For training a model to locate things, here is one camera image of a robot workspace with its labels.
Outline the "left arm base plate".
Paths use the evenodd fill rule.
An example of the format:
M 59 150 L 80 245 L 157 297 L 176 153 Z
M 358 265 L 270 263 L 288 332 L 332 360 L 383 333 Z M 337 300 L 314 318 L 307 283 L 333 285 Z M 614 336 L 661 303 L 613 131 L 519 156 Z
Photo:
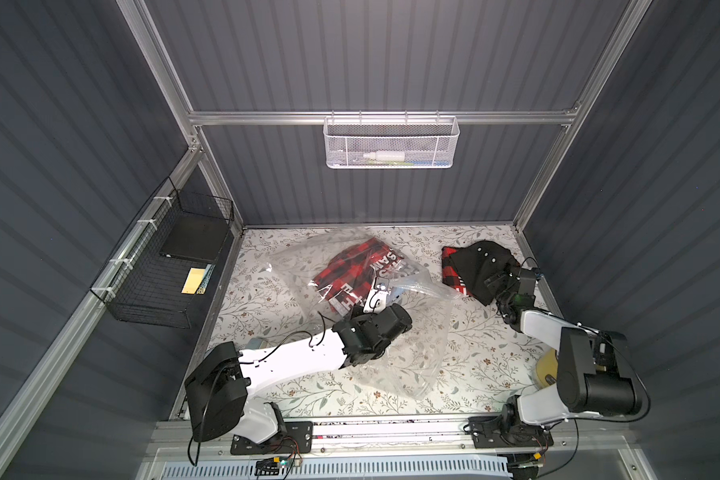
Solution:
M 314 423 L 311 421 L 286 421 L 269 439 L 256 443 L 252 440 L 234 435 L 230 446 L 230 454 L 265 455 L 310 453 L 312 448 Z

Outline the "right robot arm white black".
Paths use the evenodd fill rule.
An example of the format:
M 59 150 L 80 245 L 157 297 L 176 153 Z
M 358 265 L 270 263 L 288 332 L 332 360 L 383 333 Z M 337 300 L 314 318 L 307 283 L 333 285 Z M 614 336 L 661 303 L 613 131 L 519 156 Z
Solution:
M 555 383 L 513 396 L 505 405 L 509 417 L 538 427 L 578 419 L 631 423 L 645 418 L 652 400 L 631 364 L 625 336 L 537 308 L 539 276 L 537 269 L 507 266 L 484 281 L 504 322 L 557 355 Z

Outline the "clear plastic vacuum bag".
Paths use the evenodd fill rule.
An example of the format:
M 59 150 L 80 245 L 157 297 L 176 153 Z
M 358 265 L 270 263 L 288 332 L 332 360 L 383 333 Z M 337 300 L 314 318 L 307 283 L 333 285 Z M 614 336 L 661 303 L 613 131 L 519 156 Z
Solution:
M 383 357 L 352 371 L 363 384 L 419 400 L 435 386 L 456 298 L 454 292 L 432 278 L 421 262 L 367 229 L 340 229 L 308 237 L 274 253 L 270 267 L 286 284 L 308 324 L 322 329 L 340 321 L 355 308 L 363 312 L 366 300 L 340 316 L 309 285 L 310 280 L 338 253 L 371 237 L 385 242 L 406 259 L 404 267 L 390 276 L 377 276 L 374 282 L 384 280 L 388 283 L 390 293 L 386 307 L 401 305 L 410 314 L 413 326 L 386 349 Z

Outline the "red black plaid shirt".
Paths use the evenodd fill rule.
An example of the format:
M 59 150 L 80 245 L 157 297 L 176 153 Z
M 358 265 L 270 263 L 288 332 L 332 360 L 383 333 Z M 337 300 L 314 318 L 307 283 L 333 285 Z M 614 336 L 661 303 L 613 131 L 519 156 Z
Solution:
M 465 285 L 462 277 L 458 274 L 452 258 L 452 256 L 459 251 L 460 248 L 451 246 L 444 246 L 441 249 L 442 283 L 464 296 L 471 297 L 472 294 Z

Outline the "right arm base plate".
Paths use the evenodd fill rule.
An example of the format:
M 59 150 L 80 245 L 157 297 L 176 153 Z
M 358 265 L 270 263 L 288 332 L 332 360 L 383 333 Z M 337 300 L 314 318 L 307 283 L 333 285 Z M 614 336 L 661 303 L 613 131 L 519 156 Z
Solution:
M 536 425 L 505 419 L 500 415 L 473 416 L 467 419 L 463 431 L 476 449 L 536 448 L 546 451 L 554 445 L 551 433 Z

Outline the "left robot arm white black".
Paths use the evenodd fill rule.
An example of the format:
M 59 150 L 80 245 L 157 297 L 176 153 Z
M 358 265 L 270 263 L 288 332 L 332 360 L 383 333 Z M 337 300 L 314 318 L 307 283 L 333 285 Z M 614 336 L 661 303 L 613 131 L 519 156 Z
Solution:
M 261 400 L 262 391 L 375 361 L 412 326 L 410 314 L 391 304 L 378 313 L 350 313 L 316 338 L 254 350 L 216 345 L 184 381 L 192 440 L 202 444 L 231 433 L 263 444 L 281 435 L 281 412 Z

